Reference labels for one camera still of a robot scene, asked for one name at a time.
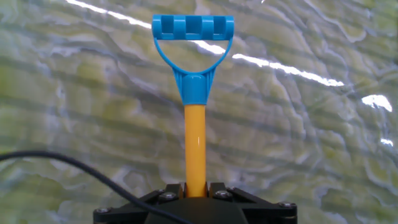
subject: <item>marbled surface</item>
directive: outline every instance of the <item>marbled surface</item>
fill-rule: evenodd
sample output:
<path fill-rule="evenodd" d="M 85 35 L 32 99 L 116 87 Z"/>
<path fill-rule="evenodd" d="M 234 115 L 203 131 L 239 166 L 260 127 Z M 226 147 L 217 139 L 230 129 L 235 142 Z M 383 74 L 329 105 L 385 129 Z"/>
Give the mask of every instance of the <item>marbled surface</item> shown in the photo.
<path fill-rule="evenodd" d="M 231 14 L 207 106 L 208 180 L 299 223 L 398 223 L 396 0 L 2 0 L 0 151 L 45 147 L 137 196 L 181 182 L 183 108 L 153 14 Z M 166 42 L 184 69 L 222 42 Z M 1 224 L 91 223 L 126 203 L 56 161 L 0 164 Z"/>

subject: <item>plastic toy shovel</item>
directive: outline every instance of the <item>plastic toy shovel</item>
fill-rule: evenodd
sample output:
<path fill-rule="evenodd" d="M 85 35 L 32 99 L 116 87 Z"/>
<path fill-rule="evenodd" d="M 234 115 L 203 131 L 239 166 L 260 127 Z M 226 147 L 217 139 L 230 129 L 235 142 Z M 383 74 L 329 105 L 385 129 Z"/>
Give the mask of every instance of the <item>plastic toy shovel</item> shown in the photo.
<path fill-rule="evenodd" d="M 233 16 L 154 15 L 152 18 L 152 33 L 160 56 L 173 69 L 184 105 L 186 196 L 205 197 L 205 105 L 216 67 L 224 60 L 232 46 L 234 18 Z M 229 44 L 224 55 L 213 66 L 202 72 L 188 72 L 176 66 L 166 57 L 158 40 L 229 40 Z"/>

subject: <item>black wire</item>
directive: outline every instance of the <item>black wire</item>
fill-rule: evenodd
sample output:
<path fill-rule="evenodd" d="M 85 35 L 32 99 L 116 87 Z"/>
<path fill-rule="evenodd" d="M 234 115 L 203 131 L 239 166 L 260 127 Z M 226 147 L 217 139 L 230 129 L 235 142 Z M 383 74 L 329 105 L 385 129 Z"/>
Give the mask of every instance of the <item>black wire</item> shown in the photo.
<path fill-rule="evenodd" d="M 127 199 L 129 202 L 134 204 L 135 206 L 142 208 L 148 212 L 151 212 L 155 215 L 168 218 L 169 220 L 173 220 L 179 224 L 193 224 L 190 221 L 186 221 L 174 214 L 169 212 L 165 212 L 163 210 L 159 210 L 153 206 L 148 205 L 145 202 L 140 201 L 137 197 L 130 194 L 127 190 L 124 190 L 120 187 L 117 183 L 113 182 L 111 179 L 107 178 L 105 175 L 101 174 L 97 170 L 89 167 L 88 165 L 74 159 L 71 157 L 64 156 L 62 154 L 56 152 L 48 152 L 48 151 L 18 151 L 18 152 L 10 152 L 6 154 L 0 155 L 0 162 L 5 161 L 7 159 L 16 159 L 21 157 L 43 157 L 49 159 L 56 159 L 62 162 L 66 162 L 67 164 L 73 165 L 87 173 L 92 175 L 93 177 L 97 178 L 103 184 L 107 185 L 109 188 L 114 190 L 118 195 L 122 196 L 123 198 Z"/>

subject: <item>bolt head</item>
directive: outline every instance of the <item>bolt head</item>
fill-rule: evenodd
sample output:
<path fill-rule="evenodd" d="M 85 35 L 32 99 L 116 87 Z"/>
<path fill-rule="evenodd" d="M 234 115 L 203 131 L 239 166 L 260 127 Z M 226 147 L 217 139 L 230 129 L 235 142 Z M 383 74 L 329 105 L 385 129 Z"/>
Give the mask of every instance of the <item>bolt head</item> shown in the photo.
<path fill-rule="evenodd" d="M 232 196 L 232 194 L 226 190 L 219 190 L 216 192 L 216 196 L 219 198 L 229 198 Z"/>
<path fill-rule="evenodd" d="M 112 208 L 97 208 L 95 212 L 97 213 L 108 213 L 112 210 Z"/>
<path fill-rule="evenodd" d="M 173 192 L 165 192 L 165 193 L 162 193 L 162 194 L 159 196 L 159 198 L 160 198 L 160 199 L 163 199 L 163 200 L 172 200 L 172 199 L 174 199 L 176 196 L 177 196 L 177 195 L 176 195 L 175 193 L 173 193 Z"/>
<path fill-rule="evenodd" d="M 292 202 L 279 202 L 278 205 L 281 206 L 282 208 L 294 208 L 297 206 L 296 203 Z"/>

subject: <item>blue plastic grip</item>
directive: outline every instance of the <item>blue plastic grip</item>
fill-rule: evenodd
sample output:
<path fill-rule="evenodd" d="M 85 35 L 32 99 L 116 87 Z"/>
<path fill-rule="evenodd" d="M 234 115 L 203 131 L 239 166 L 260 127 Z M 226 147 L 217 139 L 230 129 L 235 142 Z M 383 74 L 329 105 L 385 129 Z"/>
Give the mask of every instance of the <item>blue plastic grip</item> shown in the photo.
<path fill-rule="evenodd" d="M 157 51 L 173 69 L 182 103 L 206 105 L 216 67 L 224 60 L 232 46 L 234 17 L 154 15 L 152 34 Z M 188 72 L 166 57 L 158 40 L 229 40 L 229 44 L 224 55 L 210 68 L 202 72 Z"/>

